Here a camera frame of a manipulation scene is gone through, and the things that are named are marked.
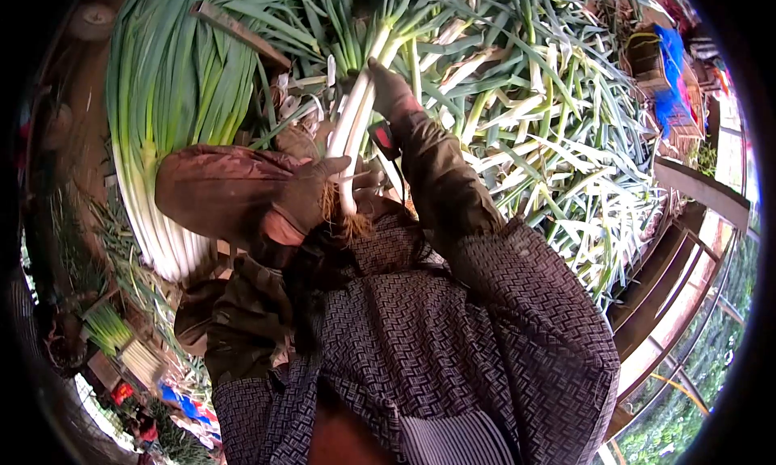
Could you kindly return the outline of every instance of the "bundle of green onions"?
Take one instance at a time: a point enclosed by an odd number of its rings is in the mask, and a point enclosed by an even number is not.
[[[154,389],[164,373],[164,363],[145,344],[134,340],[121,354],[121,362],[148,389]]]
[[[246,45],[188,15],[195,1],[127,0],[105,78],[116,173],[132,231],[144,262],[171,282],[207,267],[215,246],[158,210],[158,164],[189,144],[231,144],[257,67],[266,78]],[[295,36],[283,20],[298,20],[289,5],[302,0],[204,1],[226,8],[281,51],[321,57],[312,36]],[[274,110],[269,125],[275,128]]]
[[[382,4],[382,9],[372,16],[369,29],[364,35],[359,36],[355,32],[354,24],[348,22],[348,16],[351,15],[351,1],[325,0],[325,9],[335,24],[339,40],[339,43],[332,45],[332,50],[339,53],[335,56],[335,60],[338,59],[338,71],[346,72],[349,68],[361,68],[353,89],[343,104],[339,121],[331,133],[326,152],[327,157],[347,155],[351,158],[350,166],[339,174],[344,180],[340,184],[339,196],[346,225],[351,221],[349,218],[353,218],[356,214],[352,193],[352,176],[355,171],[356,158],[363,151],[366,130],[375,117],[372,113],[375,86],[369,80],[364,63],[373,57],[384,66],[389,67],[402,45],[412,42],[417,35],[439,27],[439,22],[427,19],[434,7],[431,2],[416,2],[412,8],[409,8],[411,0],[378,1]],[[392,169],[388,164],[384,164],[384,166],[386,170]],[[393,177],[393,171],[389,173],[389,177],[392,180],[397,179]]]
[[[122,349],[132,338],[130,329],[110,304],[102,304],[88,312],[84,320],[89,338],[105,355],[116,356],[116,350]]]

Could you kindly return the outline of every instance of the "hand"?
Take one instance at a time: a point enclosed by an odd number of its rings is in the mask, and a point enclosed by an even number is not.
[[[319,162],[309,161],[299,167],[293,179],[272,201],[272,210],[262,221],[266,234],[286,245],[289,243],[284,241],[293,240],[295,235],[299,241],[296,245],[301,244],[314,227],[324,222],[322,198],[326,180],[348,165],[350,157],[336,157]]]
[[[391,123],[400,123],[423,107],[415,99],[412,89],[399,74],[388,71],[373,57],[367,61],[369,73],[375,83],[375,111]]]

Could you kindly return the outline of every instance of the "red cloth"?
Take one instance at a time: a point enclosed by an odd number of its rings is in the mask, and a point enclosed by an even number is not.
[[[116,389],[111,392],[110,396],[113,398],[113,401],[121,406],[121,403],[124,402],[125,399],[127,399],[129,396],[132,396],[132,394],[135,391],[132,389],[132,387],[128,383],[121,383],[118,386],[116,386]]]
[[[152,442],[159,437],[159,433],[156,431],[156,421],[151,423],[150,428],[145,431],[141,430],[141,439],[147,442]]]
[[[198,411],[198,412],[199,412],[199,413],[200,413],[202,416],[204,416],[205,418],[207,418],[207,419],[208,419],[208,420],[210,420],[210,421],[218,421],[218,417],[217,417],[215,414],[213,414],[213,412],[211,412],[210,410],[208,410],[208,408],[205,408],[205,406],[204,406],[204,405],[202,405],[202,403],[200,403],[200,402],[196,402],[196,401],[193,401],[193,400],[192,400],[192,402],[193,402],[193,403],[194,403],[194,405],[196,406],[196,410],[197,410],[197,411]]]

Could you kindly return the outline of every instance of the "gray patterned sleeve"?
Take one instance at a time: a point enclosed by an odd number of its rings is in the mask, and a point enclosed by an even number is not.
[[[615,406],[619,358],[590,297],[544,239],[513,219],[465,237],[448,258],[491,315],[522,452],[537,463],[588,463]]]
[[[269,379],[252,377],[222,384],[213,393],[213,405],[229,463],[260,463],[272,406]]]

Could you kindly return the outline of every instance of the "wooden beam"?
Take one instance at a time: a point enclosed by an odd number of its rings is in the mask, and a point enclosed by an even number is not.
[[[642,282],[639,287],[639,293],[637,294],[637,298],[633,299],[632,305],[629,305],[628,308],[631,310],[630,313],[627,315],[622,315],[620,318],[616,319],[616,321],[612,322],[612,331],[614,333],[617,333],[617,331],[626,324],[626,322],[635,315],[635,312],[641,307],[641,305],[649,299],[649,296],[652,294],[653,290],[657,286],[657,284],[663,279],[663,277],[666,274],[666,271],[668,271],[668,268],[671,266],[671,263],[674,262],[674,259],[676,258],[677,254],[679,253],[679,250],[684,245],[684,241],[687,239],[687,234],[689,233],[689,229],[684,227],[684,229],[681,230],[681,235],[677,239],[677,241],[674,243],[674,246],[671,248],[671,252],[668,254],[667,257],[663,260],[663,262],[660,264],[660,267],[657,270],[657,273],[655,276],[648,282]]]
[[[646,338],[652,338],[650,334],[652,334],[652,331],[655,330],[655,327],[657,327],[658,324],[660,324],[660,321],[663,320],[663,318],[666,316],[668,311],[671,309],[671,307],[674,305],[674,302],[676,302],[677,298],[679,297],[679,294],[684,289],[684,286],[687,285],[687,282],[690,280],[690,277],[692,276],[692,272],[695,270],[695,266],[698,265],[698,261],[700,261],[701,256],[703,255],[703,250],[699,247],[698,250],[695,252],[695,257],[690,262],[690,267],[687,269],[686,272],[684,272],[684,276],[682,277],[681,281],[678,284],[674,284],[674,288],[672,288],[670,296],[668,299],[663,302],[663,304],[658,309],[658,313],[654,315],[651,319],[649,318],[649,315],[645,315],[647,318],[643,318],[642,322],[640,322],[640,325],[638,328],[635,329],[635,332],[633,333],[633,341],[628,345],[627,348],[625,348],[622,352],[620,352],[620,360],[625,361],[631,354],[635,352],[635,350],[641,345],[642,342]]]
[[[660,355],[657,356],[657,358],[653,361],[653,363],[649,364],[649,366],[646,367],[644,372],[639,376],[629,387],[626,389],[623,393],[621,393],[619,396],[617,396],[617,403],[620,404],[621,402],[624,402],[628,396],[631,395],[635,391],[637,387],[643,383],[647,377],[657,368],[657,366],[660,365],[660,363],[663,362],[663,360],[666,358],[666,355],[668,355],[669,352],[674,348],[674,346],[679,342],[682,335],[684,334],[684,331],[687,330],[687,327],[690,326],[690,323],[692,322],[693,317],[695,314],[698,313],[698,310],[701,308],[701,305],[703,305],[703,300],[705,300],[706,295],[709,294],[709,290],[712,287],[712,283],[714,282],[717,273],[719,273],[719,269],[724,264],[724,260],[720,259],[717,261],[716,264],[714,264],[714,268],[712,270],[712,274],[709,276],[709,281],[706,283],[703,291],[698,296],[698,299],[695,301],[695,303],[692,305],[690,314],[687,315],[684,318],[684,321],[681,323],[679,328],[676,330],[676,334],[674,334],[674,337],[671,338],[671,340],[668,342],[668,345],[666,345],[665,350],[660,353]]]
[[[251,32],[245,25],[216,5],[208,2],[194,2],[189,10],[189,15],[204,20],[215,29],[222,30],[277,65],[285,69],[291,68],[291,61],[286,56],[277,52],[266,40]]]
[[[741,327],[746,326],[746,322],[743,320],[743,316],[738,313],[738,310],[730,304],[730,302],[722,295],[719,296],[717,299],[717,305],[719,308],[725,312],[727,315],[730,315],[733,320],[737,321],[739,324],[741,324]]]
[[[749,227],[751,203],[712,177],[675,161],[655,157],[655,178],[713,209],[738,229],[746,231]]]

